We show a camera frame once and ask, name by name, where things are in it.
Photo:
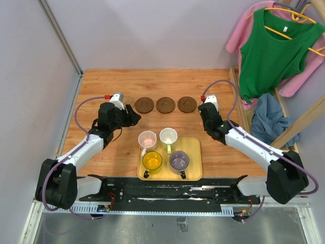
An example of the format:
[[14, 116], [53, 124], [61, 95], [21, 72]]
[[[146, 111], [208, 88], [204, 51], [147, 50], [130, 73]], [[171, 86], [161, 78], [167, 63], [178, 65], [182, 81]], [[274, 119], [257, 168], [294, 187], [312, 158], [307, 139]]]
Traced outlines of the brown coaster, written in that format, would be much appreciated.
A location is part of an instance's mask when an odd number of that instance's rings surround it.
[[181, 97], [177, 103], [178, 109], [183, 113], [192, 113], [197, 108], [197, 102], [192, 97]]
[[157, 100], [156, 108], [160, 113], [168, 114], [174, 111], [175, 102], [169, 97], [162, 97]]
[[135, 102], [135, 109], [142, 114], [149, 113], [154, 108], [154, 102], [149, 97], [141, 97]]

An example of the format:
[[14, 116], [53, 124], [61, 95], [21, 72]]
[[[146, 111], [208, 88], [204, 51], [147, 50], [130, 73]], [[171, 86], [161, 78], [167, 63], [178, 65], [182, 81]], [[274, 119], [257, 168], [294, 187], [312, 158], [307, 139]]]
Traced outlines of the woven rattan coaster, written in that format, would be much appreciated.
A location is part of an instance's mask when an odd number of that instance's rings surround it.
[[124, 96], [122, 102], [124, 105], [129, 104], [132, 108], [134, 108], [136, 101], [131, 96]]

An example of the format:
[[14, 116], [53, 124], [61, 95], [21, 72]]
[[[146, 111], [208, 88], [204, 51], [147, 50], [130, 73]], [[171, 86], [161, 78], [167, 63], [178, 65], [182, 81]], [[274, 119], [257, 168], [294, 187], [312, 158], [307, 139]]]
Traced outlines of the brown coaster bottom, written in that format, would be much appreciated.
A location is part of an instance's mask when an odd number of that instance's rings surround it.
[[175, 102], [169, 97], [162, 97], [157, 100], [156, 108], [160, 113], [168, 114], [174, 111]]

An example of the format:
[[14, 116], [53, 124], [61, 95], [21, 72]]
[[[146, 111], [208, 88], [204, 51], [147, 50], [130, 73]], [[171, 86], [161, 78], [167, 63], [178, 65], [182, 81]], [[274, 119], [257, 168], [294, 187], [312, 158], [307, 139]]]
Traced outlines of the brown coaster top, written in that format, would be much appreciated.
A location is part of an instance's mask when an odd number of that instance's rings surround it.
[[197, 102], [192, 97], [181, 97], [177, 103], [178, 109], [183, 113], [192, 113], [197, 108]]

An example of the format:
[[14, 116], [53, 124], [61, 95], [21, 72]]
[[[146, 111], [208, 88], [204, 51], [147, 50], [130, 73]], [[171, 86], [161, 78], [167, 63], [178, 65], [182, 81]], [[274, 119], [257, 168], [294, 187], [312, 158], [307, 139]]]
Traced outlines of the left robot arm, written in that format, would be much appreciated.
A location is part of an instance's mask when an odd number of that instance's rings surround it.
[[65, 155], [42, 163], [35, 198], [49, 211], [69, 209], [88, 195], [97, 201], [105, 200], [109, 195], [105, 177], [90, 174], [78, 178], [77, 173], [113, 141], [115, 130], [135, 126], [140, 119], [129, 104], [118, 108], [111, 102], [102, 103], [86, 137]]

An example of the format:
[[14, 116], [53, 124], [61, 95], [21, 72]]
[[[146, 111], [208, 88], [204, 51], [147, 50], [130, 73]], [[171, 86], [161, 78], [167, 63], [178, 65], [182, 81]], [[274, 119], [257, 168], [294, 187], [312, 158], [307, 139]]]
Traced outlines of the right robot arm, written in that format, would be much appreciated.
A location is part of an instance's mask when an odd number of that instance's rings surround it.
[[235, 122], [223, 120], [211, 102], [201, 104], [198, 111], [204, 130], [213, 140], [240, 151], [267, 173], [262, 177], [239, 177], [230, 190], [230, 197], [235, 203], [244, 202], [248, 196], [259, 195], [286, 204], [309, 185], [297, 152], [273, 148], [248, 134]]

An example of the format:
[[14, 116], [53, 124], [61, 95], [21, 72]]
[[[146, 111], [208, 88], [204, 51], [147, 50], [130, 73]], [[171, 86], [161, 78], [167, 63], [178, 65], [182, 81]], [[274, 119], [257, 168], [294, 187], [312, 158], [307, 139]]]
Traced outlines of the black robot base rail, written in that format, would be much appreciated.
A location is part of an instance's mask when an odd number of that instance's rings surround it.
[[113, 204], [113, 213], [149, 215], [237, 216], [241, 209], [258, 206], [257, 196], [242, 196], [233, 178], [202, 178], [198, 181], [144, 181], [135, 177], [108, 178], [104, 189], [86, 195], [80, 203], [94, 205], [100, 214]]

